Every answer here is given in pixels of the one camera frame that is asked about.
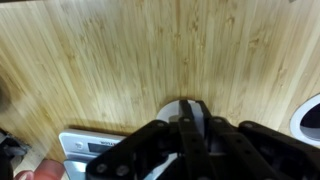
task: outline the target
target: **black mount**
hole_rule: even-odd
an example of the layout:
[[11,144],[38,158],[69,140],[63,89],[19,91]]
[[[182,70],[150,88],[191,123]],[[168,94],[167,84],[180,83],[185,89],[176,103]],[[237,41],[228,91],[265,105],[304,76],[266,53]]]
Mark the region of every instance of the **black mount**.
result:
[[181,100],[177,122],[151,121],[92,160],[86,178],[143,179],[177,153],[159,180],[320,180],[319,149],[252,121],[236,128],[212,116],[203,101],[196,103],[204,129],[199,131],[190,104]]

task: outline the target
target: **wood grain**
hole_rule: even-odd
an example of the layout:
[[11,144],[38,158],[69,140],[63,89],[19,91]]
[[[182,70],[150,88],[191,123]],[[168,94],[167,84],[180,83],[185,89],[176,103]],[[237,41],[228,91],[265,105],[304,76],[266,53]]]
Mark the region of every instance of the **wood grain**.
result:
[[64,159],[68,127],[127,134],[202,99],[233,124],[290,135],[320,92],[320,1],[68,0],[0,4],[0,127]]

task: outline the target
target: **white scale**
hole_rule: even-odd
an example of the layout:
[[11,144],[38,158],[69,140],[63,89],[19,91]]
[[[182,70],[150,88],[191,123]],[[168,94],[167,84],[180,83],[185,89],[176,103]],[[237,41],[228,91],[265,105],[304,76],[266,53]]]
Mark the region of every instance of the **white scale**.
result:
[[[194,101],[189,101],[193,114],[197,119],[202,119],[201,107]],[[162,108],[156,119],[166,122],[177,119],[179,114],[179,102],[174,101]],[[99,156],[104,151],[123,140],[124,136],[89,132],[75,129],[67,129],[60,133],[59,139],[62,145],[66,160],[64,166],[70,180],[85,180],[87,163]],[[169,155],[168,160],[155,168],[145,179],[156,179],[163,170],[177,157],[176,154]]]

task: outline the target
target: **bamboo surface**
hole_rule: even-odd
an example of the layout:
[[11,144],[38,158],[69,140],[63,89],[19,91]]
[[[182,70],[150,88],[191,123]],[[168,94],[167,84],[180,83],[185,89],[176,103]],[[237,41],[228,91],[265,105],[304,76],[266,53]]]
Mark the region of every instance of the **bamboo surface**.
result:
[[318,0],[65,0],[0,4],[0,127],[64,160],[58,134],[129,134],[177,99],[290,135],[320,92]]

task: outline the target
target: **digital kitchen scale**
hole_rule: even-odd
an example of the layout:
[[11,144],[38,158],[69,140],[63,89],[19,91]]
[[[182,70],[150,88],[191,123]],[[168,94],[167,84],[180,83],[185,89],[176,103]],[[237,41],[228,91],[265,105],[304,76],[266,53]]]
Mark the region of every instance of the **digital kitchen scale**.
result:
[[[63,164],[69,179],[85,180],[87,163],[124,138],[124,136],[76,129],[66,129],[62,131],[59,135],[59,140],[66,156]],[[175,158],[175,154],[170,155],[167,162],[155,168],[145,180],[156,179]]]

